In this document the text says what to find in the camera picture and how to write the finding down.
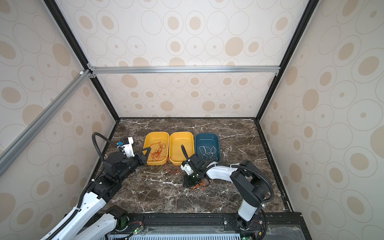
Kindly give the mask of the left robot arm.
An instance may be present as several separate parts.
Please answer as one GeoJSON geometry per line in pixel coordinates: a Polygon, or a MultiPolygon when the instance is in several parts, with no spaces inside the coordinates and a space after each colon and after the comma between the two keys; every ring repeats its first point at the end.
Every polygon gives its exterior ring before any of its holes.
{"type": "Polygon", "coordinates": [[[144,148],[132,156],[124,151],[111,153],[103,162],[104,173],[89,183],[71,212],[57,226],[42,237],[43,240],[98,239],[116,228],[127,212],[117,208],[104,214],[87,230],[80,230],[121,189],[123,181],[141,166],[147,164],[151,148],[144,148]]]}

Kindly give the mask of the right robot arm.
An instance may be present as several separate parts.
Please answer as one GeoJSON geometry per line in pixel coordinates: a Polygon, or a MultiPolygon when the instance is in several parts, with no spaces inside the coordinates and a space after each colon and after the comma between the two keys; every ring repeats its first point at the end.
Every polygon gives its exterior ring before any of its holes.
{"type": "Polygon", "coordinates": [[[180,169],[186,173],[183,176],[186,188],[201,183],[203,179],[233,183],[243,198],[237,212],[237,225],[242,230],[249,228],[253,216],[261,211],[263,204],[274,199],[270,180],[248,160],[239,164],[223,164],[204,161],[194,154],[182,162],[180,169]]]}

